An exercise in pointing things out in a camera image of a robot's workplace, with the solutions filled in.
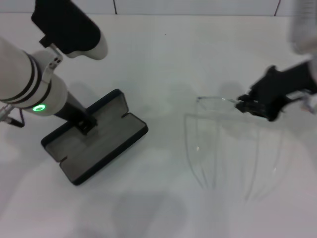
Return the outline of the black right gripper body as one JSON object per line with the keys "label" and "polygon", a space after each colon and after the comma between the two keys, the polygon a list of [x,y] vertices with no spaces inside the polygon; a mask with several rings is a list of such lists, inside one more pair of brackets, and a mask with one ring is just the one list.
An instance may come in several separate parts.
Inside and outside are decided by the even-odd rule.
{"label": "black right gripper body", "polygon": [[305,61],[285,71],[278,71],[275,66],[270,67],[266,74],[250,88],[250,96],[257,103],[265,105],[267,120],[275,121],[279,112],[292,100],[288,94],[306,91],[314,95],[317,93],[317,83],[311,74],[310,64]]}

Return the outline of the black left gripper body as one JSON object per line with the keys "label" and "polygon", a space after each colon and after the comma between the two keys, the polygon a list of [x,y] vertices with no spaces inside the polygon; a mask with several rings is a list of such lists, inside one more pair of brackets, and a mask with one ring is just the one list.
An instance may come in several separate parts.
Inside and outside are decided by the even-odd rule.
{"label": "black left gripper body", "polygon": [[67,92],[67,100],[55,116],[71,122],[75,126],[78,126],[80,122],[86,122],[89,118],[94,118],[70,92]]}

